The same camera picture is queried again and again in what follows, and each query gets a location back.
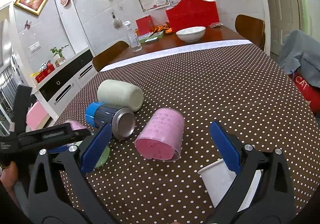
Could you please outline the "white paper cup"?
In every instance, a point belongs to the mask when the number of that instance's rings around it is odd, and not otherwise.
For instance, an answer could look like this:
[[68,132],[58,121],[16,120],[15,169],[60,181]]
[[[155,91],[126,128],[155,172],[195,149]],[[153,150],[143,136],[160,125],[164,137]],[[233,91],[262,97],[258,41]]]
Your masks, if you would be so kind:
[[[213,206],[216,208],[235,180],[236,173],[228,169],[223,159],[203,167],[197,173],[201,176]],[[255,171],[250,188],[238,212],[249,207],[258,188],[261,174],[261,170]]]

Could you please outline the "pink and green glass jar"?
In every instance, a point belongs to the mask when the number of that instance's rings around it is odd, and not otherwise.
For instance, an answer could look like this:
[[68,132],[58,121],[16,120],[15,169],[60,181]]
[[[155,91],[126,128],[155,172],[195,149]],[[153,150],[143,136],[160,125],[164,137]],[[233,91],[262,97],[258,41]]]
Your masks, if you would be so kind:
[[[72,125],[73,129],[87,128],[75,120],[65,121],[65,123],[68,122]],[[80,149],[79,162],[83,173],[92,172],[93,169],[102,166],[107,161],[110,153],[108,144],[112,138],[111,125],[106,123],[96,132],[90,132],[91,135],[83,140],[67,145],[68,147],[77,146]]]

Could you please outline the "small potted green plant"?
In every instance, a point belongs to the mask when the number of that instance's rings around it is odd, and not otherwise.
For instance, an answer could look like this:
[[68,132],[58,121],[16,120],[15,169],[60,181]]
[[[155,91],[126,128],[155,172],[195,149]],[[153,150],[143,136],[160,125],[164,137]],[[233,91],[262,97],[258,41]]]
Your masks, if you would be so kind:
[[63,56],[63,53],[62,51],[68,47],[69,45],[65,45],[65,46],[62,46],[61,48],[57,49],[57,47],[53,47],[50,49],[50,51],[53,53],[54,55],[54,59],[55,59],[55,65],[56,67],[59,67],[61,66],[65,61],[65,57]]

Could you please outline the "small red gift bag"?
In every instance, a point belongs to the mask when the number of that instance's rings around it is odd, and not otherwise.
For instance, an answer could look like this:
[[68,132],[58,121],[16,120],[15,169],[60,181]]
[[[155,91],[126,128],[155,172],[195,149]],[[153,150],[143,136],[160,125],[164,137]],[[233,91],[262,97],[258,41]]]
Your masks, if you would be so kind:
[[154,24],[150,15],[136,20],[138,35],[142,36],[154,31]]

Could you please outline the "right wooden chair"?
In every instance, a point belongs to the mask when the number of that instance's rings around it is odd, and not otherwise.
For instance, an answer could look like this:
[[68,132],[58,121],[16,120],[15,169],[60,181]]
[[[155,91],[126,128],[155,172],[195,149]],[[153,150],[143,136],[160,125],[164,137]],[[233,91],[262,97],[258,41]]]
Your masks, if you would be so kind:
[[250,40],[261,50],[265,47],[265,21],[239,14],[235,19],[235,30],[242,37]]

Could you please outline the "large red gift box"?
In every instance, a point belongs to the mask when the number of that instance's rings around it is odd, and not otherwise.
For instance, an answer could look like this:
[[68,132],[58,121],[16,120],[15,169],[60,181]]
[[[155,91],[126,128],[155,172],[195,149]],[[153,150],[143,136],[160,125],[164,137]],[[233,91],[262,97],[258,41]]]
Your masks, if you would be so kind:
[[215,1],[180,0],[165,12],[173,33],[190,27],[209,27],[220,22]]

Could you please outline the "pink plastic cup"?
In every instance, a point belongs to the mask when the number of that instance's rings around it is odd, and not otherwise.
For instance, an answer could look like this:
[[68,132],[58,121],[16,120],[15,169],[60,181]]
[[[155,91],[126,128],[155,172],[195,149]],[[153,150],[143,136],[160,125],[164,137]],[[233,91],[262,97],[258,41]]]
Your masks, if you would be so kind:
[[176,161],[180,158],[184,117],[171,108],[155,111],[135,140],[135,147],[145,159]]

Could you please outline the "wall light switch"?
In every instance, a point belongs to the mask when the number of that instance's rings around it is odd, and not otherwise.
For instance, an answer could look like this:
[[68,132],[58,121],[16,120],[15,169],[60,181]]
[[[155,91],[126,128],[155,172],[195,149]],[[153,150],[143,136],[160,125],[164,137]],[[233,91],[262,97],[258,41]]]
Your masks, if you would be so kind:
[[41,47],[40,43],[36,42],[29,47],[29,50],[31,53],[33,53],[33,52],[37,51],[38,49],[40,49],[40,47]]

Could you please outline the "left wooden chair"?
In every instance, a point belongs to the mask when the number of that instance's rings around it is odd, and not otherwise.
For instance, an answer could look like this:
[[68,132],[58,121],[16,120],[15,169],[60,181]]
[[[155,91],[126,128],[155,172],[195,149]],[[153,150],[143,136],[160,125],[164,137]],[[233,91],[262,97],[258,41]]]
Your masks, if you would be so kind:
[[100,72],[105,66],[109,65],[116,57],[125,51],[129,45],[124,41],[118,41],[107,48],[97,56],[93,57],[92,64],[97,72]]

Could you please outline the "hanging round brush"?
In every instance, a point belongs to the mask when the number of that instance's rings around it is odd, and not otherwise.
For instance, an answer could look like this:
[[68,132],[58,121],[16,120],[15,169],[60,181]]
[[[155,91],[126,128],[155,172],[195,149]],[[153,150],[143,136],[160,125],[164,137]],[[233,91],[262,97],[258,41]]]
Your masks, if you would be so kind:
[[120,29],[123,26],[123,23],[121,21],[121,19],[117,18],[114,14],[114,12],[111,13],[112,14],[112,19],[113,19],[113,26],[115,29]]

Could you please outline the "white ceramic bowl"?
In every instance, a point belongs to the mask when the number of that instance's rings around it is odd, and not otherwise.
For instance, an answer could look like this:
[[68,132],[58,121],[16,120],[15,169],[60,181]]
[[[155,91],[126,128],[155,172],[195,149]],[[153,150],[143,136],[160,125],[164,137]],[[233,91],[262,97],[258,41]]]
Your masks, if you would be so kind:
[[204,36],[205,32],[206,27],[197,26],[181,29],[176,32],[176,35],[184,42],[196,42]]

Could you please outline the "brown polka dot tablecloth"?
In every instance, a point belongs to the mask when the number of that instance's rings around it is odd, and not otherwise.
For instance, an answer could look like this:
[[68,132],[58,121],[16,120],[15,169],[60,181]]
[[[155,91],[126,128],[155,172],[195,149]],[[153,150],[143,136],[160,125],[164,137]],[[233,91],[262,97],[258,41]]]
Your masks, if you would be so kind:
[[[260,151],[283,151],[296,212],[319,186],[315,117],[291,78],[255,45],[180,53],[97,73],[57,123],[85,124],[85,110],[107,79],[129,82],[144,92],[134,133],[126,141],[113,140],[107,163],[87,175],[120,223],[203,223],[212,214],[198,171],[220,159],[209,135],[215,120]],[[181,156],[173,162],[147,160],[135,148],[150,117],[164,107],[180,112],[185,120]]]

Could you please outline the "red box on sideboard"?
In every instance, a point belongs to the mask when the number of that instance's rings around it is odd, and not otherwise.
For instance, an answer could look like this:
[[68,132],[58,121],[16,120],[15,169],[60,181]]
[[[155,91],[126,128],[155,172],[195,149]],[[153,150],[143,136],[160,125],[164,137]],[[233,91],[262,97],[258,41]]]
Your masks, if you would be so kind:
[[40,67],[40,71],[35,76],[36,82],[40,83],[54,70],[55,70],[55,67],[53,66],[53,64],[50,61],[48,61],[47,63],[43,63]]

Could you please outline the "red CAT cushion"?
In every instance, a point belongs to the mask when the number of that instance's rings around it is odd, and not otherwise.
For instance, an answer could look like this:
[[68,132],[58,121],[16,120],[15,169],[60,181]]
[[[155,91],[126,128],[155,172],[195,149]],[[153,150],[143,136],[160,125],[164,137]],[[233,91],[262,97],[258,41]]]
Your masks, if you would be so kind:
[[320,107],[319,88],[310,85],[297,71],[292,72],[289,77],[291,77],[304,99],[307,101],[311,111],[314,114],[318,114]]

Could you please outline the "wooden chair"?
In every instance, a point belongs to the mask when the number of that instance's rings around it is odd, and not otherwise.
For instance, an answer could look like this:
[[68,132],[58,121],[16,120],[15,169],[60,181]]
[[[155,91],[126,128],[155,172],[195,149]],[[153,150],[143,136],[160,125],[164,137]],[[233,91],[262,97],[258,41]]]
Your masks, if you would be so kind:
[[125,51],[129,45],[124,41],[118,41],[107,48],[97,56],[93,57],[92,64],[97,72],[100,72],[105,66],[109,65],[116,57]]
[[265,47],[265,21],[239,14],[235,19],[235,30],[242,37],[250,40],[261,50]]

